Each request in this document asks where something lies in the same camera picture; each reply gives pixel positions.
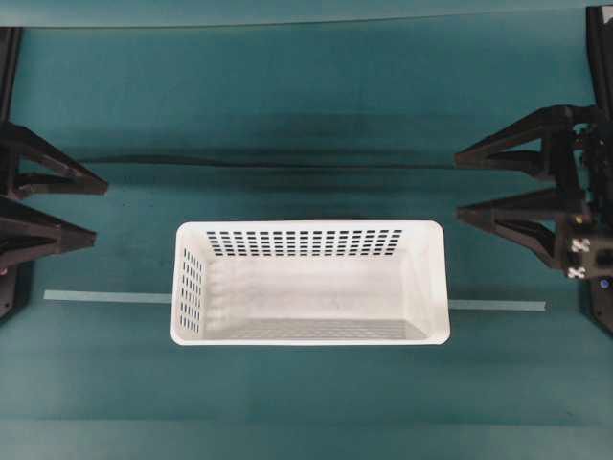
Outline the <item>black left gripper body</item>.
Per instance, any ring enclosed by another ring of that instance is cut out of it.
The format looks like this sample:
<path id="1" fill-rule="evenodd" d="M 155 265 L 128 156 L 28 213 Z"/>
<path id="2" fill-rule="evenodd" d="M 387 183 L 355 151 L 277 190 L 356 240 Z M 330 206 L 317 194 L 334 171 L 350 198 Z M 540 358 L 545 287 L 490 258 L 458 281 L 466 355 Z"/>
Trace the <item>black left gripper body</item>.
<path id="1" fill-rule="evenodd" d="M 13 307 L 17 268 L 26 260 L 27 237 L 19 234 L 14 220 L 24 192 L 20 192 L 20 164 L 28 157 L 21 126 L 1 123 L 1 306 Z"/>

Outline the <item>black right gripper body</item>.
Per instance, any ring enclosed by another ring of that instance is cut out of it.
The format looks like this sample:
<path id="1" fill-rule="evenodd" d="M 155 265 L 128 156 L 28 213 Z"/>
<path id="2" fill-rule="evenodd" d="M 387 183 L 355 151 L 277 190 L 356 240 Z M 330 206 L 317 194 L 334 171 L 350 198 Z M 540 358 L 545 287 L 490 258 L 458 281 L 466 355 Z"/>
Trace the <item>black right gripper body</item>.
<path id="1" fill-rule="evenodd" d="M 582 280 L 612 277 L 612 120 L 591 106 L 581 134 L 586 214 L 575 217 L 569 237 L 567 276 Z"/>

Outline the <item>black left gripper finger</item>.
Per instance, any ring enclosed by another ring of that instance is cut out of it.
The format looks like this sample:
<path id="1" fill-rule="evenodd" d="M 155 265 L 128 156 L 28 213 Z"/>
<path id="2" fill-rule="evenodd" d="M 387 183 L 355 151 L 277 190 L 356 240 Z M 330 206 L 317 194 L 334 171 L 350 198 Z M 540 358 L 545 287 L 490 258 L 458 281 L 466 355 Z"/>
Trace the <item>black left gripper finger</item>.
<path id="1" fill-rule="evenodd" d="M 97 234 L 1 197 L 1 267 L 8 268 L 95 244 Z"/>
<path id="2" fill-rule="evenodd" d="M 33 194 L 104 195 L 108 183 L 61 150 L 49 144 L 28 128 L 22 127 L 23 143 L 27 146 L 28 157 L 23 160 L 43 167 L 51 174 L 42 172 L 21 172 L 20 192 L 24 199 Z"/>

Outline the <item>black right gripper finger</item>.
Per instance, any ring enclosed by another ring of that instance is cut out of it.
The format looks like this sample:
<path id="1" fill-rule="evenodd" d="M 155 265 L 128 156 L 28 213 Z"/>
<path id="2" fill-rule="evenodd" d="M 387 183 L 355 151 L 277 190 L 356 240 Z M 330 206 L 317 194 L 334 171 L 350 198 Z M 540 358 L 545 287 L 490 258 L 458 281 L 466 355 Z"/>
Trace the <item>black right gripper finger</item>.
<path id="1" fill-rule="evenodd" d="M 545 189 L 463 206 L 457 218 L 531 250 L 551 269 L 568 265 L 569 231 L 582 216 L 582 192 Z"/>
<path id="2" fill-rule="evenodd" d="M 579 178 L 574 157 L 577 134 L 574 126 L 581 122 L 580 106 L 539 108 L 456 153 L 455 166 L 522 172 L 538 180 L 551 180 L 557 185 L 577 185 Z"/>

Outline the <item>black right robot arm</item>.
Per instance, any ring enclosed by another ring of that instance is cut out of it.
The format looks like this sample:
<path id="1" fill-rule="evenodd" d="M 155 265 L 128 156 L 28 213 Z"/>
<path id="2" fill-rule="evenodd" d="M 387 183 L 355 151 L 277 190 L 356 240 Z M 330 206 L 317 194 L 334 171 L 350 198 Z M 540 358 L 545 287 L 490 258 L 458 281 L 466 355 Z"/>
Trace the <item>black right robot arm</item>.
<path id="1" fill-rule="evenodd" d="M 457 218 L 531 250 L 589 293 L 586 313 L 612 330 L 612 9 L 586 10 L 596 102 L 537 109 L 456 153 L 461 169 L 525 173 L 553 186 L 458 208 Z"/>

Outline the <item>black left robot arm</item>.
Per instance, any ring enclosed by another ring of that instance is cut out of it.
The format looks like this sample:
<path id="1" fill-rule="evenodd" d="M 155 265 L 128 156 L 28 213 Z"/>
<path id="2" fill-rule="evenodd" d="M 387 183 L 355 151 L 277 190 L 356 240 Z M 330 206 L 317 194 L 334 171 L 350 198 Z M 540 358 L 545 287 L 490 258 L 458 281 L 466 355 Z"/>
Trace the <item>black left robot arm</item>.
<path id="1" fill-rule="evenodd" d="M 102 196 L 106 181 L 28 128 L 10 121 L 23 30 L 1 29 L 1 315 L 14 306 L 18 268 L 94 245 L 96 234 L 22 203 L 37 194 Z"/>

